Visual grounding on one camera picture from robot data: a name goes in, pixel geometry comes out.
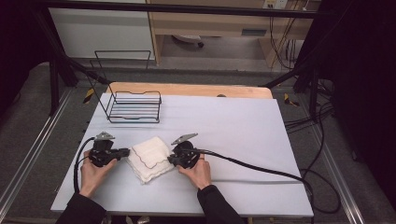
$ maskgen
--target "wall outlet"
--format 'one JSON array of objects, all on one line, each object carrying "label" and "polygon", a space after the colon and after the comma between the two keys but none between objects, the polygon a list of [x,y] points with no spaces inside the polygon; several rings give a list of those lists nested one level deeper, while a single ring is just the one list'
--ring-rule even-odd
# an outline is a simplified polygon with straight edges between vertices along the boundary
[{"label": "wall outlet", "polygon": [[275,5],[276,0],[264,0],[264,5],[262,5],[262,8],[275,8]]},{"label": "wall outlet", "polygon": [[276,9],[285,9],[288,0],[276,0],[274,8]]}]

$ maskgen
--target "black sleeve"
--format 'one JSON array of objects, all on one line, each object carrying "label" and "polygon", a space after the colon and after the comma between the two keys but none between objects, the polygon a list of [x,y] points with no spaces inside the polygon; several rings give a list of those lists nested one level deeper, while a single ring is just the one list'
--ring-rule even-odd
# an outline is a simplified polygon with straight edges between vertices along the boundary
[{"label": "black sleeve", "polygon": [[101,205],[75,193],[56,224],[100,224],[105,213]]},{"label": "black sleeve", "polygon": [[210,185],[198,189],[198,201],[204,210],[207,224],[244,224],[245,222],[227,203],[219,189]]}]

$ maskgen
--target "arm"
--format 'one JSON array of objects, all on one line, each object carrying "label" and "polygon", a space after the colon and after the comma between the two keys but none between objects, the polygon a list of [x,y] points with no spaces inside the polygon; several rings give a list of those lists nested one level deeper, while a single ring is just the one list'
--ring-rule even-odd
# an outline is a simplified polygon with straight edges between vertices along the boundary
[{"label": "arm", "polygon": [[204,210],[208,224],[244,224],[245,222],[227,203],[219,189],[212,185],[209,162],[204,155],[195,166],[188,170],[178,166],[178,171],[186,175],[191,183],[198,188],[198,201]]},{"label": "arm", "polygon": [[99,224],[105,213],[106,210],[101,205],[75,193],[56,224]]},{"label": "arm", "polygon": [[96,167],[88,158],[89,151],[84,152],[84,162],[81,166],[81,190],[75,193],[67,204],[66,209],[56,221],[56,224],[99,224],[105,216],[106,210],[91,197],[106,178],[107,173],[114,167],[114,159],[107,166]]}]

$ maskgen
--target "black clamp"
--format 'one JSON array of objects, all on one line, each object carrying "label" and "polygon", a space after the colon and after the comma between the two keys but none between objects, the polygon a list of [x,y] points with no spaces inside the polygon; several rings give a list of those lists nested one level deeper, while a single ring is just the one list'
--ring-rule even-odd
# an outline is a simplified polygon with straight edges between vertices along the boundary
[{"label": "black clamp", "polygon": [[130,149],[128,148],[111,149],[113,142],[110,139],[114,139],[114,137],[109,133],[102,132],[96,135],[89,154],[89,158],[95,166],[102,167],[114,159],[119,161],[122,157],[129,156]]},{"label": "black clamp", "polygon": [[198,162],[200,153],[198,149],[194,148],[191,142],[187,141],[198,133],[186,134],[180,136],[172,145],[177,144],[173,149],[174,154],[168,157],[170,163],[174,166],[180,165],[184,169],[194,167]]}]

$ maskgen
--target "white tabletop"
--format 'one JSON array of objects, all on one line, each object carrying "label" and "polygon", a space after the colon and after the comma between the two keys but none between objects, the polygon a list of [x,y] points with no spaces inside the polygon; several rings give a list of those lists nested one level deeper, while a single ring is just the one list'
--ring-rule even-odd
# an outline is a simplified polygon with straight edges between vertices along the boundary
[{"label": "white tabletop", "polygon": [[[108,101],[109,94],[102,96]],[[159,136],[168,146],[186,133],[195,147],[212,150],[249,164],[299,175],[276,100],[203,96],[163,96],[160,123],[110,123],[96,108],[82,143],[102,131],[116,137],[114,148],[131,147]],[[90,142],[85,150],[92,147]],[[206,156],[213,184],[244,217],[312,217],[304,185],[285,176],[261,173]],[[73,166],[51,207],[63,211],[74,193]],[[94,200],[109,213],[158,216],[201,216],[196,188],[174,169],[142,185],[129,164],[121,160]]]}]

